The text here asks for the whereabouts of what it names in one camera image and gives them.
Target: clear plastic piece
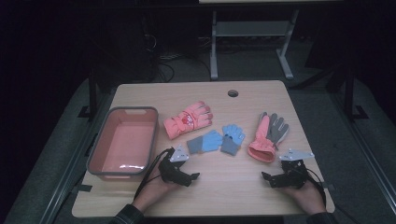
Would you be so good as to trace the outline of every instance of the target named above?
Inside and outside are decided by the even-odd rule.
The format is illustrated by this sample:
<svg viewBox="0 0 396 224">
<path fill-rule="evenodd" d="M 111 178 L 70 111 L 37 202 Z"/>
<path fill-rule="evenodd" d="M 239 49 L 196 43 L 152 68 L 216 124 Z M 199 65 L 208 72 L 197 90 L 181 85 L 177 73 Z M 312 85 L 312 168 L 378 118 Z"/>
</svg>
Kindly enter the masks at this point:
<svg viewBox="0 0 396 224">
<path fill-rule="evenodd" d="M 186 153 L 186 150 L 181 145 L 178 145 L 178 147 L 175 148 L 175 152 L 172 155 L 170 161 L 171 162 L 187 161 L 188 159 L 189 159 L 189 155 Z"/>
<path fill-rule="evenodd" d="M 282 161 L 298 161 L 307 158 L 314 158 L 315 155 L 312 152 L 303 152 L 297 149 L 290 148 L 288 153 L 283 156 L 280 156 L 279 159 Z"/>
</svg>

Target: metal frame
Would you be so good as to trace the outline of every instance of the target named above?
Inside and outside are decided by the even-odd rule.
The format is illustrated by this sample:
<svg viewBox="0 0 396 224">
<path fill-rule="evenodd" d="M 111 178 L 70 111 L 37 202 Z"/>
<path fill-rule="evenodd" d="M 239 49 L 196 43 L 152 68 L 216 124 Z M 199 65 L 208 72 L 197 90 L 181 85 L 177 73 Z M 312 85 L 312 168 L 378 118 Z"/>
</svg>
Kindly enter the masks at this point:
<svg viewBox="0 0 396 224">
<path fill-rule="evenodd" d="M 217 36 L 285 36 L 281 49 L 276 50 L 276 55 L 287 79 L 293 79 L 286 51 L 293 34 L 299 10 L 295 9 L 289 21 L 217 21 L 217 11 L 213 11 L 212 20 L 212 49 L 210 51 L 210 79 L 219 78 L 218 59 L 216 55 Z"/>
</svg>

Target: pink plastic tray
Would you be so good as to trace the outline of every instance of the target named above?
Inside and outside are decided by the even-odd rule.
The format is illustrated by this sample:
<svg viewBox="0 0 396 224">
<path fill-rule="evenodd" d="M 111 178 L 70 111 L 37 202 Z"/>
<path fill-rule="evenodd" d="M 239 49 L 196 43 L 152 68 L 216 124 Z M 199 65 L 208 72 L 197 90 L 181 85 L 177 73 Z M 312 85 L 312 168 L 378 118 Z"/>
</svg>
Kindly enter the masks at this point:
<svg viewBox="0 0 396 224">
<path fill-rule="evenodd" d="M 104 178 L 138 175 L 149 165 L 158 128 L 154 107 L 116 107 L 107 115 L 87 170 Z"/>
</svg>

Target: wrist-mounted device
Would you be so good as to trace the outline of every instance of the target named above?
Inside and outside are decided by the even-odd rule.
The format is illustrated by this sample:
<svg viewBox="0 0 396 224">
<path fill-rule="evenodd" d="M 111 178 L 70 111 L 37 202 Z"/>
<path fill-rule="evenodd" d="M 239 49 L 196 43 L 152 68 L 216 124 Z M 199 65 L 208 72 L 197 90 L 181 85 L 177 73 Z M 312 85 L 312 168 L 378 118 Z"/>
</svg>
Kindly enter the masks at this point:
<svg viewBox="0 0 396 224">
<path fill-rule="evenodd" d="M 163 179 L 164 182 L 174 182 L 176 184 L 188 187 L 191 184 L 192 180 L 198 178 L 200 173 L 187 175 L 186 173 L 180 171 L 180 166 L 182 166 L 189 159 L 189 156 L 181 146 L 178 146 L 176 149 L 171 147 L 164 150 L 162 153 L 160 153 L 160 155 L 158 155 L 154 159 L 154 161 L 148 168 L 148 171 L 146 172 L 145 176 L 143 177 L 143 180 L 140 183 L 139 188 L 137 188 L 136 190 L 136 194 L 134 195 L 135 198 L 143 189 L 143 187 L 145 187 L 146 184 L 152 180 L 149 179 L 149 176 L 151 175 L 152 170 L 157 165 L 158 161 L 160 160 L 161 156 L 164 153 L 166 153 L 166 155 L 163 158 L 163 160 L 160 162 L 160 165 L 158 166 L 158 169 L 160 170 L 161 173 L 161 178 Z"/>
<path fill-rule="evenodd" d="M 262 177 L 267 180 L 271 188 L 285 188 L 293 187 L 300 189 L 304 183 L 308 180 L 312 182 L 318 189 L 324 204 L 326 205 L 326 194 L 321 182 L 315 181 L 314 178 L 309 175 L 308 169 L 306 169 L 303 159 L 315 157 L 313 153 L 306 153 L 296 149 L 289 149 L 289 152 L 279 157 L 282 164 L 282 175 L 269 175 L 262 172 Z"/>
<path fill-rule="evenodd" d="M 161 172 L 161 178 L 164 182 L 174 182 L 176 184 L 188 187 L 192 180 L 196 180 L 200 173 L 187 175 L 180 171 L 180 166 L 186 162 L 189 157 L 181 152 L 181 147 L 177 150 L 169 148 L 168 153 L 160 162 L 158 169 Z"/>
</svg>

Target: small blue glove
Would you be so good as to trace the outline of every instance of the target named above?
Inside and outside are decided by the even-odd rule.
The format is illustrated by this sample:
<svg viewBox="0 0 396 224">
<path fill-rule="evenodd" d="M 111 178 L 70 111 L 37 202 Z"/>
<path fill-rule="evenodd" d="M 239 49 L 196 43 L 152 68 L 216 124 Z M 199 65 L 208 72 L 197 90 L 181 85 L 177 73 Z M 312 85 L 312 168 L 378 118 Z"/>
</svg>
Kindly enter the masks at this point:
<svg viewBox="0 0 396 224">
<path fill-rule="evenodd" d="M 223 130 L 223 143 L 221 146 L 221 151 L 236 155 L 238 148 L 242 145 L 242 142 L 245 139 L 245 134 L 242 129 L 236 126 L 235 124 L 229 124 L 222 128 Z"/>
<path fill-rule="evenodd" d="M 208 152 L 218 150 L 221 144 L 222 136 L 216 130 L 187 141 L 190 154 L 198 153 L 199 151 Z"/>
</svg>

